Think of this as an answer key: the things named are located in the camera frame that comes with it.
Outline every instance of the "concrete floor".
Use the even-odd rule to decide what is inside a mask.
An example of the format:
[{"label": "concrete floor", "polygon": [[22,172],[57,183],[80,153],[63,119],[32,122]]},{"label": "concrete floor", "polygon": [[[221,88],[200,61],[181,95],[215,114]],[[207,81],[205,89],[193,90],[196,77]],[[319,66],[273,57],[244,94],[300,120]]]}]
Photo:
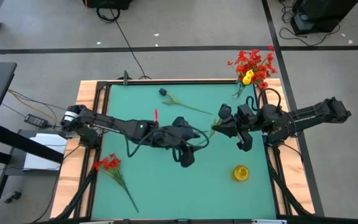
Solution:
[{"label": "concrete floor", "polygon": [[[268,3],[278,31],[285,26],[281,5],[276,0]],[[0,49],[126,47],[117,25],[102,23],[94,9],[85,9],[78,0],[4,1],[0,19]],[[133,47],[272,44],[258,0],[137,0],[121,13],[119,23]],[[341,27],[323,45],[349,45],[348,40],[358,45],[358,3]],[[318,40],[313,34],[307,41]],[[302,46],[297,40],[279,38],[279,43]],[[152,78],[229,78],[233,73],[226,62],[237,51],[135,54]],[[358,218],[358,50],[287,51],[283,58],[299,108],[336,96],[352,111],[345,124],[322,124],[306,130],[305,138],[325,215]],[[1,61],[18,64],[13,90],[63,107],[75,102],[81,80],[115,79],[125,69],[132,77],[141,76],[131,53],[7,54],[0,55]],[[37,115],[9,95],[4,102]],[[5,107],[0,109],[0,124],[13,131],[34,129]],[[0,151],[8,150],[0,146]],[[10,178],[6,192],[19,189],[23,197],[0,208],[0,223],[37,218],[48,204],[55,178]]]}]

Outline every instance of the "power adapter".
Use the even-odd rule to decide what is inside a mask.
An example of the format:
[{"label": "power adapter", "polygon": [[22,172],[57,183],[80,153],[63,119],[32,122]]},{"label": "power adapter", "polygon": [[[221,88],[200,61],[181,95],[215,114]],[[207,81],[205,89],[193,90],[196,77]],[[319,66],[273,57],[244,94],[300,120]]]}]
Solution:
[{"label": "power adapter", "polygon": [[34,116],[32,114],[28,114],[25,118],[24,118],[24,122],[32,124],[38,128],[46,128],[48,125],[48,121],[46,119],[42,119],[39,118],[37,116]]}]

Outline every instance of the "green table surface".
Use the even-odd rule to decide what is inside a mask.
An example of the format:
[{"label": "green table surface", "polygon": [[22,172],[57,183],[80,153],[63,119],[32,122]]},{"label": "green table surface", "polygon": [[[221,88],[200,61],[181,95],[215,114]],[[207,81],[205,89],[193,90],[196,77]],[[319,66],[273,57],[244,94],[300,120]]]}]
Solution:
[{"label": "green table surface", "polygon": [[[213,113],[208,115],[180,105],[166,105],[167,96],[158,93],[166,89],[178,100]],[[190,125],[209,131],[223,103],[232,107],[255,97],[248,86],[238,100],[233,100],[235,85],[137,85],[111,87],[108,115],[119,119],[154,120],[158,109],[161,126],[184,117]],[[132,157],[126,156],[122,135],[108,133],[104,137],[101,159],[115,153],[121,160],[121,170],[129,192],[138,209],[136,212],[125,191],[104,172],[98,174],[93,220],[110,219],[274,219],[275,205],[269,179],[261,132],[254,138],[249,152],[237,148],[238,138],[216,133],[208,147],[195,152],[195,163],[182,168],[172,157],[172,150],[142,146]],[[192,139],[197,144],[203,139]],[[130,142],[130,149],[135,144]],[[245,182],[232,179],[236,165],[245,165],[250,177]]]}]

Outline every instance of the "yellow flower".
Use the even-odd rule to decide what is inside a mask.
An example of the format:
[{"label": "yellow flower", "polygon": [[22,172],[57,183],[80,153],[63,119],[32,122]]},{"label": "yellow flower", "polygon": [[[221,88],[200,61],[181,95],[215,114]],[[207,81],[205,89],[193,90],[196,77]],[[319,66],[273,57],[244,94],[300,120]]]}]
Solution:
[{"label": "yellow flower", "polygon": [[248,76],[249,78],[252,78],[254,77],[254,72],[252,70],[249,70],[247,73],[246,73],[246,76]]},{"label": "yellow flower", "polygon": [[251,83],[251,77],[250,76],[246,76],[246,77],[244,77],[243,79],[242,79],[242,84],[244,84],[244,85],[248,85],[248,84],[250,84]]}]

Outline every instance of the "white paper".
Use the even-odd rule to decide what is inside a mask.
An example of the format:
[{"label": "white paper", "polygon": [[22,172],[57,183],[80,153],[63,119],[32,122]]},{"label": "white paper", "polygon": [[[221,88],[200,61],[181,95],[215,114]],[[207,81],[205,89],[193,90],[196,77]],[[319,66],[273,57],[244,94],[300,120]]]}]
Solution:
[{"label": "white paper", "polygon": [[[42,134],[38,133],[35,137],[30,138],[31,140],[38,142],[44,146],[47,146],[57,152],[64,154],[66,149],[67,140],[60,137],[57,134]],[[60,164],[52,162],[48,159],[44,159],[33,154],[27,153],[25,155],[25,162],[23,170],[29,169],[48,169],[48,170],[59,170]]]}]

